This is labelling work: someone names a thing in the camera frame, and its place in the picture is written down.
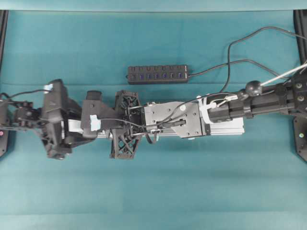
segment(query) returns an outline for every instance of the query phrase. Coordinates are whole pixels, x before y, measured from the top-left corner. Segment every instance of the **screw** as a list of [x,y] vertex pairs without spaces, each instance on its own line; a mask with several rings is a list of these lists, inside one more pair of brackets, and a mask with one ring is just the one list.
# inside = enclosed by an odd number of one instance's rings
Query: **screw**
[[296,86],[298,89],[300,89],[303,85],[302,85],[302,83],[297,83],[295,86]]
[[185,111],[186,110],[186,106],[183,104],[182,106],[180,106],[180,110],[181,111]]
[[304,97],[303,97],[303,96],[298,96],[298,97],[297,97],[297,100],[300,101],[300,102],[302,102],[302,101],[304,100]]

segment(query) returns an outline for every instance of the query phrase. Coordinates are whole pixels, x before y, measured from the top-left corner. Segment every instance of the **robotic arm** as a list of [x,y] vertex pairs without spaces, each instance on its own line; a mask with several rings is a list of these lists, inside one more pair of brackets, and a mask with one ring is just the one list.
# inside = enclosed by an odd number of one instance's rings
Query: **robotic arm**
[[[296,73],[291,81],[271,86],[262,84],[252,81],[237,92],[145,105],[136,92],[120,91],[114,107],[103,102],[101,92],[88,91],[81,108],[68,97],[62,80],[54,80],[43,90],[42,108],[13,101],[15,95],[1,95],[7,99],[0,102],[0,147],[5,152],[9,131],[34,130],[50,158],[64,159],[74,147],[108,138],[112,141],[111,158],[133,159],[142,137],[154,144],[162,136],[243,134],[243,118],[279,112],[295,117],[296,151],[307,161],[307,74]],[[16,108],[13,114],[9,106]]]

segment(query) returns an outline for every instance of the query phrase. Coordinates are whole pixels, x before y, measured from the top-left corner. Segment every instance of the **white cable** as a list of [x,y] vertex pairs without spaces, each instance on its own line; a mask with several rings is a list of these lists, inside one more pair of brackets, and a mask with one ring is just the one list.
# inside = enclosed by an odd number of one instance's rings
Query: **white cable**
[[275,78],[272,78],[272,79],[270,79],[270,80],[267,80],[267,81],[261,83],[260,85],[261,85],[261,86],[267,85],[267,84],[269,84],[269,83],[271,83],[271,82],[273,82],[273,81],[276,81],[276,80],[278,80],[278,79],[280,79],[280,78],[283,78],[283,77],[285,77],[285,76],[287,76],[287,75],[289,75],[289,74],[291,74],[291,73],[293,73],[293,72],[296,72],[296,71],[298,71],[298,70],[300,70],[300,69],[303,69],[303,68],[305,68],[305,67],[307,67],[307,63],[306,63],[306,64],[303,64],[303,65],[301,65],[301,66],[299,66],[299,67],[296,67],[296,68],[294,68],[294,69],[292,69],[292,70],[289,70],[289,71],[287,71],[286,73],[283,73],[282,75],[279,75],[279,76],[277,76],[277,77],[275,77]]

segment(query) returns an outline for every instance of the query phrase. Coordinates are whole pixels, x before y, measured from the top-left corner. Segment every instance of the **teal table surface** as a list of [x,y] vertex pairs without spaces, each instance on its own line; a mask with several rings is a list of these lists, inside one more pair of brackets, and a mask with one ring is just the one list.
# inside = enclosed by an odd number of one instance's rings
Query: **teal table surface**
[[[0,90],[41,89],[63,79],[82,103],[100,90],[140,93],[142,103],[188,100],[217,92],[226,69],[188,84],[128,85],[129,65],[187,64],[191,72],[226,62],[227,45],[262,26],[293,31],[292,11],[89,13],[11,11]],[[264,31],[232,48],[279,73],[299,64],[296,39]],[[229,91],[272,76],[252,64],[232,67]],[[24,95],[37,107],[42,94]],[[241,136],[141,142],[132,161],[109,159],[110,142],[47,159],[32,132],[12,133],[0,159],[0,229],[307,229],[307,164],[296,154],[292,119],[245,120]]]

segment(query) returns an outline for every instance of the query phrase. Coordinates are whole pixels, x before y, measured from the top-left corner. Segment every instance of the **black metal frame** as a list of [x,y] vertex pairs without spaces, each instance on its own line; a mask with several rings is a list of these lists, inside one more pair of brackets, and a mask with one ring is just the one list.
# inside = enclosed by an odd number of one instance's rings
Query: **black metal frame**
[[[8,21],[9,11],[0,11],[0,71],[2,66],[3,50],[4,50],[4,41],[6,34],[6,25]],[[0,157],[5,154],[8,146],[8,130],[0,130],[2,134],[0,136]]]

